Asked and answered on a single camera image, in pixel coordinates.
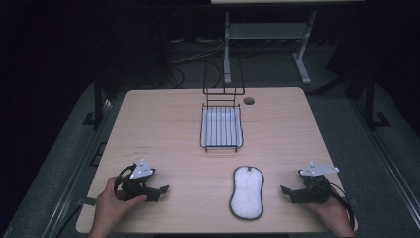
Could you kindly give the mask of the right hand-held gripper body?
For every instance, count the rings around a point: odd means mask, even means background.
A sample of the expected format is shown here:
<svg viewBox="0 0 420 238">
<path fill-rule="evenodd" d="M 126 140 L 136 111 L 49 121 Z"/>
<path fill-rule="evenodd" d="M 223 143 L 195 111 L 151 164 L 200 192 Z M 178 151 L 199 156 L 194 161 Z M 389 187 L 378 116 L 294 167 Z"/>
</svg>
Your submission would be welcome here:
<svg viewBox="0 0 420 238">
<path fill-rule="evenodd" d="M 337 173 L 339 169 L 335 166 L 328 166 L 310 162 L 309 165 L 299 170 L 298 173 L 303 180 L 304 189 L 299 191 L 299 203 L 324 203 L 331 195 L 330 182 L 326 178 L 328 174 Z"/>
</svg>

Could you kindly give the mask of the black wire dish rack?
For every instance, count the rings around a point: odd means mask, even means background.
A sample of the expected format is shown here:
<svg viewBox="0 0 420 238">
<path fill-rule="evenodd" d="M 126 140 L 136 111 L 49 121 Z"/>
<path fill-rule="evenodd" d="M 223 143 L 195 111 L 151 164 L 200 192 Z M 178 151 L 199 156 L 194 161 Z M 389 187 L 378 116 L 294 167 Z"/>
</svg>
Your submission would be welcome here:
<svg viewBox="0 0 420 238">
<path fill-rule="evenodd" d="M 240 70 L 233 70 L 229 57 L 223 56 L 222 68 L 215 82 L 204 75 L 201 107 L 200 146 L 205 150 L 233 149 L 243 145 L 240 96 L 245 86 Z"/>
</svg>

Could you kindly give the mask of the white drip tray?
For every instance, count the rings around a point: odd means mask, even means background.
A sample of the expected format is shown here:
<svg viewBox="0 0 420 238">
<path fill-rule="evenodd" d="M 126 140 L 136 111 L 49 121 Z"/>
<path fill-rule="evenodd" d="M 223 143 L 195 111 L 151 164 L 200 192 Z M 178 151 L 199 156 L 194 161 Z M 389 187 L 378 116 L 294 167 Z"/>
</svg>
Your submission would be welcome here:
<svg viewBox="0 0 420 238">
<path fill-rule="evenodd" d="M 243 130 L 239 107 L 215 106 L 202 110 L 200 146 L 238 148 L 243 145 Z"/>
</svg>

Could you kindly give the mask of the person's left hand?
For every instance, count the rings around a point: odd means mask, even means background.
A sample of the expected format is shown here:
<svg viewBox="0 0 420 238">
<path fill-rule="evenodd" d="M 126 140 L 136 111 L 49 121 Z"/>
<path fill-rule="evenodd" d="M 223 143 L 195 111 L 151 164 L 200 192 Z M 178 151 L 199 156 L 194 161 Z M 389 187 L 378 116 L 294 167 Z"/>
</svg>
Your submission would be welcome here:
<svg viewBox="0 0 420 238">
<path fill-rule="evenodd" d="M 109 178 L 105 189 L 97 196 L 91 230 L 104 229 L 112 232 L 131 209 L 147 199 L 141 195 L 127 201 L 120 200 L 114 191 L 116 179 L 116 177 Z"/>
</svg>

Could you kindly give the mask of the dark metal stand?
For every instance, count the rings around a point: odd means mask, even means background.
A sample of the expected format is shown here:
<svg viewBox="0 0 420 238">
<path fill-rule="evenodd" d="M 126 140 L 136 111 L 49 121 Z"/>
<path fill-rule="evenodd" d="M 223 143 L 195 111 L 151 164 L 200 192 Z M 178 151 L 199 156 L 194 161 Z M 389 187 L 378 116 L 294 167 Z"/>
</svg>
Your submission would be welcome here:
<svg viewBox="0 0 420 238">
<path fill-rule="evenodd" d="M 373 73 L 368 74 L 365 93 L 365 120 L 367 125 L 375 131 L 378 127 L 389 127 L 390 123 L 382 112 L 374 110 L 375 80 Z"/>
<path fill-rule="evenodd" d="M 98 73 L 93 81 L 93 106 L 94 111 L 88 112 L 82 122 L 83 125 L 92 126 L 97 129 L 103 119 L 105 113 L 106 102 L 108 98 L 105 95 L 105 74 L 103 72 Z"/>
</svg>

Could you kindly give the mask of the white desk frame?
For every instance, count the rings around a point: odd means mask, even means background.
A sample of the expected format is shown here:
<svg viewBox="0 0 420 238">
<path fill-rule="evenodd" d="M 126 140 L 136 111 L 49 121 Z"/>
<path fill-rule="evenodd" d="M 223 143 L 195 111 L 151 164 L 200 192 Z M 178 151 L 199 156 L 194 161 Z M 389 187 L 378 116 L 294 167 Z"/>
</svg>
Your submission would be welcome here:
<svg viewBox="0 0 420 238">
<path fill-rule="evenodd" d="M 308 18 L 300 22 L 256 22 L 237 23 L 231 21 L 231 10 L 225 12 L 224 24 L 224 53 L 223 53 L 223 79 L 225 84 L 231 84 L 232 72 L 230 63 L 230 44 L 234 40 L 299 40 L 300 48 L 293 53 L 293 60 L 304 85 L 312 83 L 307 72 L 303 57 L 312 34 L 318 8 L 314 5 L 330 6 L 339 3 L 358 3 L 364 0 L 211 0 L 213 5 L 230 7 L 297 7 L 299 5 L 310 6 Z"/>
</svg>

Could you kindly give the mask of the person's right hand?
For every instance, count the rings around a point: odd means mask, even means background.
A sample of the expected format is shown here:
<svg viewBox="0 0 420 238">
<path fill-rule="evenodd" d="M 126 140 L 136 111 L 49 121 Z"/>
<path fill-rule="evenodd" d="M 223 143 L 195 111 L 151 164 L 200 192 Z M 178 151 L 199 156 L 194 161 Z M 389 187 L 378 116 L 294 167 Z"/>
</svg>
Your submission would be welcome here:
<svg viewBox="0 0 420 238">
<path fill-rule="evenodd" d="M 337 238 L 354 238 L 355 232 L 350 224 L 348 213 L 342 204 L 330 196 L 324 203 L 305 203 L 320 222 Z"/>
</svg>

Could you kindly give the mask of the white sponge with dark edge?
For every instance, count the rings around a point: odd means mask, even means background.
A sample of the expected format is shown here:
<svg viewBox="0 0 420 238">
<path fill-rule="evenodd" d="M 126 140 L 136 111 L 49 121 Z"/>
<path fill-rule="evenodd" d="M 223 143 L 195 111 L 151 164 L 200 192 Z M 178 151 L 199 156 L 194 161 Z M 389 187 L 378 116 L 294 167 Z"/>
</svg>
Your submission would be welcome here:
<svg viewBox="0 0 420 238">
<path fill-rule="evenodd" d="M 256 167 L 241 166 L 233 172 L 232 214 L 242 220 L 257 220 L 263 215 L 263 173 Z"/>
</svg>

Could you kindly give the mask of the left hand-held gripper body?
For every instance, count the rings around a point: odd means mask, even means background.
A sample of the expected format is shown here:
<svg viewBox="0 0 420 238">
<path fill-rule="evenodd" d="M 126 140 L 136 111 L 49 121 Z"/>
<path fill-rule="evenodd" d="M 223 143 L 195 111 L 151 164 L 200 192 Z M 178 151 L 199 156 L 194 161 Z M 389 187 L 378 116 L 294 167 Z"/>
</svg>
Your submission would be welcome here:
<svg viewBox="0 0 420 238">
<path fill-rule="evenodd" d="M 120 179 L 123 199 L 130 200 L 141 195 L 146 195 L 148 191 L 157 191 L 155 188 L 146 186 L 147 180 L 154 172 L 155 170 L 144 160 L 140 160 L 137 164 L 132 164 L 122 170 Z"/>
</svg>

